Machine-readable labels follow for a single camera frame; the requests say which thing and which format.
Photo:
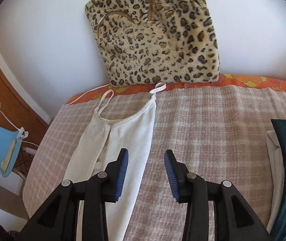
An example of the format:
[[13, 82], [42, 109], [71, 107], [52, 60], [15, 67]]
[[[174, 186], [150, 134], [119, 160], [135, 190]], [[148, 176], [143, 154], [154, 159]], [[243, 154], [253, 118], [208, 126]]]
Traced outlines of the wooden furniture panel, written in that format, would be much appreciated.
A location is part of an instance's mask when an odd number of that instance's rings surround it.
[[[49, 127], [38, 114], [19, 96], [18, 92], [9, 83], [4, 73], [0, 69], [0, 102], [1, 111], [10, 119], [18, 128], [24, 127], [29, 132], [25, 141], [30, 141], [40, 145], [46, 131]], [[7, 130], [14, 131], [15, 128], [6, 121], [0, 114], [0, 126]], [[36, 146], [23, 143], [23, 146], [36, 149]]]

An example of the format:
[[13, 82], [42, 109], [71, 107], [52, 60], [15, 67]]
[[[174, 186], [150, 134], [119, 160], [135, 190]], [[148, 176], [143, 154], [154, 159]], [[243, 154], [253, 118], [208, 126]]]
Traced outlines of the pink plaid blanket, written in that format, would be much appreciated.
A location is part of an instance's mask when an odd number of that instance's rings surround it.
[[[114, 96], [106, 119], [133, 115], [149, 93]], [[230, 180], [268, 224], [273, 181], [265, 134], [271, 119], [286, 120], [286, 93], [228, 85], [157, 93], [150, 156], [124, 240], [182, 240], [186, 204], [172, 197], [164, 152], [207, 181]], [[31, 164], [23, 203], [31, 217], [62, 181], [68, 162], [99, 99], [63, 105]]]

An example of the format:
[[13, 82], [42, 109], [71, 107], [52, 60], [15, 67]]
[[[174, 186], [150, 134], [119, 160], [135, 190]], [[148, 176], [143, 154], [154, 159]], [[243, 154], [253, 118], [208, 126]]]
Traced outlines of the cream folded garment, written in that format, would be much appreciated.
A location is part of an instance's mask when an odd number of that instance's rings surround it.
[[271, 215], [266, 227], [268, 233], [271, 233], [282, 201], [284, 189], [284, 164], [282, 150], [275, 131], [266, 132], [265, 138], [273, 181]]

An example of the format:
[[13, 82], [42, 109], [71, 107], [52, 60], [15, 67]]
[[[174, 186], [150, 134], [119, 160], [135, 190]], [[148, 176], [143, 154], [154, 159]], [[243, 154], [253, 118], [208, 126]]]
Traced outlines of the leopard print fuzzy bag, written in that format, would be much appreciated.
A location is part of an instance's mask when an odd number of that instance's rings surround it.
[[206, 0], [90, 0], [85, 13], [113, 87], [218, 81]]

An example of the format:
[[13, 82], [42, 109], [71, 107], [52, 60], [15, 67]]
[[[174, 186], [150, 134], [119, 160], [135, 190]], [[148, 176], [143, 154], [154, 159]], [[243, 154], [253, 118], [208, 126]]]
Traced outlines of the white camisole top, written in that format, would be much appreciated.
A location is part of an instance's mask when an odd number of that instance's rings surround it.
[[85, 181], [116, 160], [122, 148], [128, 150], [129, 163], [122, 195], [116, 203], [106, 205], [109, 240], [123, 240], [125, 236], [151, 150], [156, 94], [164, 89], [166, 84], [158, 83], [138, 112], [120, 120], [104, 119], [101, 116], [111, 100], [108, 94], [114, 93], [113, 90], [106, 91], [67, 166], [64, 175], [66, 180], [73, 183]]

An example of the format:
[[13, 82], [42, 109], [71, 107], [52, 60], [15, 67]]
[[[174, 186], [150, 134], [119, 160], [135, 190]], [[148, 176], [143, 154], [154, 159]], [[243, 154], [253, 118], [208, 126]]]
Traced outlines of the light blue chair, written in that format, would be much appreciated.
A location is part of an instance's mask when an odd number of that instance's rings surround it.
[[8, 177], [12, 172], [21, 144], [19, 131], [13, 132], [0, 127], [0, 173], [3, 177]]

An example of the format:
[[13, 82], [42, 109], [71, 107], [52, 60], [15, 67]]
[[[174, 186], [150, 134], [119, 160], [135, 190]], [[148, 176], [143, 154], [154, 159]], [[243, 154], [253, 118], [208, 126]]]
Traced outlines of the orange floral bed sheet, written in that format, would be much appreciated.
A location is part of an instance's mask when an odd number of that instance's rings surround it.
[[[215, 83], [173, 83], [167, 84], [165, 91], [171, 91], [173, 89], [189, 89], [197, 87], [224, 87], [227, 85], [234, 85], [237, 87], [254, 88], [254, 89], [267, 89], [270, 88], [274, 91], [280, 91], [286, 93], [286, 81], [278, 80], [275, 78], [267, 78], [261, 76], [250, 75], [232, 75], [221, 74], [218, 81]], [[145, 93], [154, 89], [154, 85], [132, 85], [128, 87], [113, 88], [111, 85], [103, 85], [95, 89], [89, 90], [85, 93], [77, 94], [71, 97], [67, 101], [67, 105], [79, 104], [88, 102], [91, 100], [100, 99], [103, 94], [112, 89], [114, 95], [132, 95], [137, 93]]]

